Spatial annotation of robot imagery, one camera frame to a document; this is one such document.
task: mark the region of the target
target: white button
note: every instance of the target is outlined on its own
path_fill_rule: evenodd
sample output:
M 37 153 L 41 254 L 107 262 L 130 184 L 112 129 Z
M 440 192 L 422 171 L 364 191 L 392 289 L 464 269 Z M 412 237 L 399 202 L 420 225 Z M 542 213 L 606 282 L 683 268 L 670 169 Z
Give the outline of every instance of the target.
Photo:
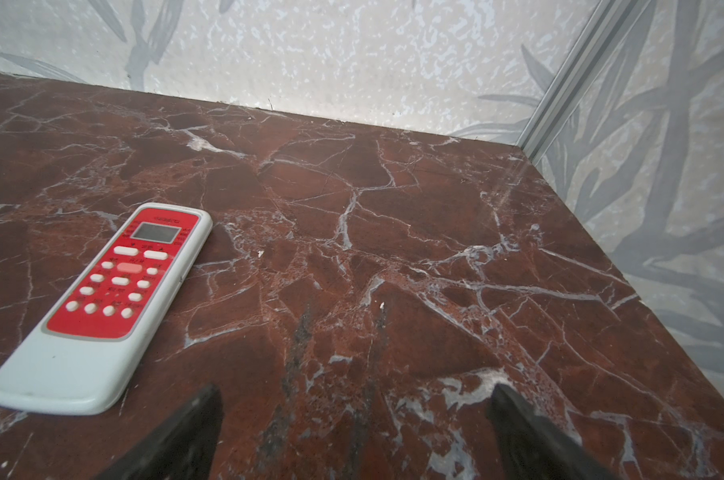
M 114 253 L 119 255 L 136 256 L 137 248 L 133 248 L 131 246 L 115 246 Z
M 151 258 L 153 260 L 166 260 L 168 255 L 167 252 L 157 252 L 155 250 L 146 250 L 143 253 L 143 256 L 146 258 Z

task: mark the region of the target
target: oval button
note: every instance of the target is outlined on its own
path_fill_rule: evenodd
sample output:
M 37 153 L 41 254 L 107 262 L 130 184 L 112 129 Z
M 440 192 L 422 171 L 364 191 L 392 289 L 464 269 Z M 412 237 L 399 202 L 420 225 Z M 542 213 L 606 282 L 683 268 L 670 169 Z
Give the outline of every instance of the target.
M 139 274 L 143 271 L 143 266 L 138 264 L 117 264 L 117 270 L 126 274 Z
M 146 250 L 143 256 L 152 260 L 166 260 L 168 257 L 167 252 L 157 252 L 155 250 Z
M 115 246 L 114 253 L 118 255 L 136 256 L 137 248 L 133 248 L 131 246 Z

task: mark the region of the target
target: red marble countertop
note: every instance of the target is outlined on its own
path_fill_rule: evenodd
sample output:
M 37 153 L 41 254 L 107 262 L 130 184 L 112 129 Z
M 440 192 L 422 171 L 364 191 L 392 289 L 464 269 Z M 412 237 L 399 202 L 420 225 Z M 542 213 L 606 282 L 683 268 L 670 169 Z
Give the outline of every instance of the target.
M 0 365 L 149 200 L 210 212 L 197 264 L 116 406 L 0 408 L 0 478 L 94 475 L 207 382 L 212 478 L 502 478 L 498 381 L 622 477 L 724 478 L 724 400 L 482 141 L 0 75 Z

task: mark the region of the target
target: gray leaf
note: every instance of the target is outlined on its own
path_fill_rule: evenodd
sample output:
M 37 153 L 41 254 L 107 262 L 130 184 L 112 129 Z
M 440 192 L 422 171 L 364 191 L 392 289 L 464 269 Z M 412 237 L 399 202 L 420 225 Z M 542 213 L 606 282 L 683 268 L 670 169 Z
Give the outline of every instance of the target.
M 619 128 L 623 127 L 634 117 L 646 110 L 658 110 L 666 106 L 668 99 L 668 87 L 656 87 L 643 91 L 629 98 L 620 104 L 616 110 L 610 112 L 607 118 L 602 122 L 594 138 L 588 141 L 585 146 L 585 153 L 588 154 L 605 141 L 610 135 L 614 134 Z
M 122 28 L 119 18 L 117 18 L 117 14 L 114 8 L 111 7 L 111 4 L 108 3 L 108 0 L 89 0 L 89 2 L 92 8 L 100 15 L 100 18 L 106 22 L 108 28 L 110 28 L 122 42 L 126 43 L 124 28 Z
M 694 89 L 693 95 L 701 93 L 706 82 L 722 70 L 724 70 L 724 49 L 690 71 L 689 78 Z
M 621 49 L 603 76 L 604 81 L 599 88 L 592 110 L 588 112 L 583 138 L 591 139 L 593 137 L 599 125 L 599 119 L 605 117 L 606 106 L 610 104 L 609 110 L 614 110 L 616 102 L 626 91 L 628 80 L 639 62 L 639 54 L 645 47 L 654 14 L 655 2 L 651 2 L 632 27 L 632 33 L 627 35 L 623 41 Z
M 629 151 L 626 160 L 623 161 L 618 171 L 603 181 L 594 195 L 588 198 L 588 201 L 578 197 L 575 214 L 581 222 L 589 221 L 634 186 L 634 179 L 661 133 L 662 120 L 662 112 L 653 115 L 650 123 L 637 139 L 637 143 Z
M 668 242 L 669 254 L 666 258 L 676 255 L 695 255 L 724 245 L 724 216 L 709 225 L 690 234 L 680 236 Z
M 681 2 L 677 7 L 675 32 L 692 32 L 698 23 L 697 2 Z M 668 66 L 669 91 L 680 92 L 668 99 L 668 126 L 661 148 L 661 157 L 645 204 L 642 225 L 632 233 L 654 235 L 665 231 L 682 181 L 684 164 L 690 151 L 690 101 L 687 92 L 682 93 L 688 78 L 688 66 L 694 45 L 686 34 L 674 35 L 671 61 Z
M 130 10 L 130 25 L 135 31 L 135 37 L 143 39 L 143 25 L 146 24 L 146 9 L 143 0 L 133 0 Z
M 218 12 L 220 12 L 220 13 L 228 12 L 228 9 L 231 8 L 231 5 L 233 5 L 233 3 L 235 1 L 236 0 L 221 0 L 221 5 L 218 7 Z
M 510 131 L 507 134 L 501 134 L 497 137 L 494 137 L 492 141 L 498 143 L 498 144 L 507 144 L 507 145 L 516 145 L 516 141 L 519 140 L 519 136 L 521 135 L 520 131 Z
M 567 150 L 567 154 L 565 155 L 565 183 L 562 185 L 562 192 L 564 193 L 564 195 L 567 195 L 568 191 L 570 191 L 572 177 L 576 174 L 576 169 L 578 168 L 578 165 L 583 161 L 584 158 L 586 158 L 583 155 L 575 154 L 576 134 L 578 133 L 578 120 L 580 117 L 580 109 L 576 107 L 576 109 L 573 110 L 572 114 L 567 119 L 565 124 L 562 126 L 562 129 L 559 131 L 558 135 L 558 137 L 562 137 L 560 138 L 560 141 L 562 142 L 562 147 Z
M 148 57 L 148 45 L 145 40 L 139 38 L 124 66 L 126 76 L 130 79 L 130 89 L 144 91 L 143 75 L 146 72 L 146 67 L 148 67 Z
M 658 319 L 667 327 L 686 333 L 694 338 L 707 342 L 719 342 L 724 347 L 724 328 L 711 323 L 696 320 L 681 313 L 669 310 L 656 312 Z M 724 348 L 716 346 L 693 345 L 686 346 L 684 350 L 690 355 L 696 365 L 724 373 Z
M 0 57 L 5 60 L 9 60 L 16 65 L 20 65 L 23 68 L 27 68 L 32 72 L 38 73 L 44 78 L 52 78 L 54 80 L 63 80 L 65 82 L 76 82 L 81 84 L 87 83 L 76 75 L 72 75 L 65 70 L 60 70 L 58 67 L 50 65 L 47 62 L 40 62 L 39 60 L 32 60 L 31 58 L 1 52 Z
M 492 101 L 510 101 L 515 104 L 529 105 L 530 107 L 537 107 L 538 104 L 541 103 L 538 98 L 526 97 L 524 95 L 487 94 L 480 95 L 478 98 Z
M 565 188 L 565 166 L 570 152 L 572 152 L 572 143 L 567 138 L 559 138 L 557 135 L 549 149 L 546 151 L 546 158 L 549 160 L 549 168 L 551 168 L 554 176 L 554 191 L 559 197 L 566 198 L 567 189 Z
M 535 57 L 532 56 L 532 53 L 524 44 L 521 46 L 521 56 L 525 59 L 527 70 L 530 72 L 532 79 L 535 80 L 542 91 L 548 90 L 549 86 L 554 82 L 554 74 L 549 72 L 544 64 L 535 60 Z
M 578 208 L 581 208 L 581 205 L 586 205 L 588 201 L 592 198 L 592 192 L 594 191 L 594 186 L 597 183 L 597 179 L 599 178 L 599 169 L 595 168 L 592 171 L 588 172 L 588 175 L 586 175 L 586 178 L 583 180 L 583 183 L 581 184 L 581 189 L 578 191 L 578 199 L 576 200 L 576 209 L 573 214 L 575 214 L 578 219 L 583 223 L 586 222 L 582 219 L 580 212 L 578 211 Z
M 509 132 L 519 132 L 527 125 L 529 118 L 523 118 L 522 120 L 516 121 L 512 124 L 504 123 L 484 123 L 474 124 L 470 127 L 462 128 L 449 134 L 453 137 L 461 137 L 463 135 L 487 135 L 487 134 L 504 134 Z
M 164 55 L 164 50 L 170 44 L 172 35 L 180 20 L 180 12 L 183 10 L 183 0 L 164 0 L 159 17 L 148 34 L 148 45 L 151 51 L 151 60 L 158 64 Z

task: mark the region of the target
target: air conditioner remote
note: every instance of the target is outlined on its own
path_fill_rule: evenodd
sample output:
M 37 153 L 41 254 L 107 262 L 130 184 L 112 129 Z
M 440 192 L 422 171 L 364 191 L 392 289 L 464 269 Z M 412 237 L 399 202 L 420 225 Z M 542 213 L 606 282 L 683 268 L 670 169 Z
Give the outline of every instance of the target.
M 94 415 L 114 405 L 210 234 L 210 215 L 143 204 L 0 368 L 0 406 Z

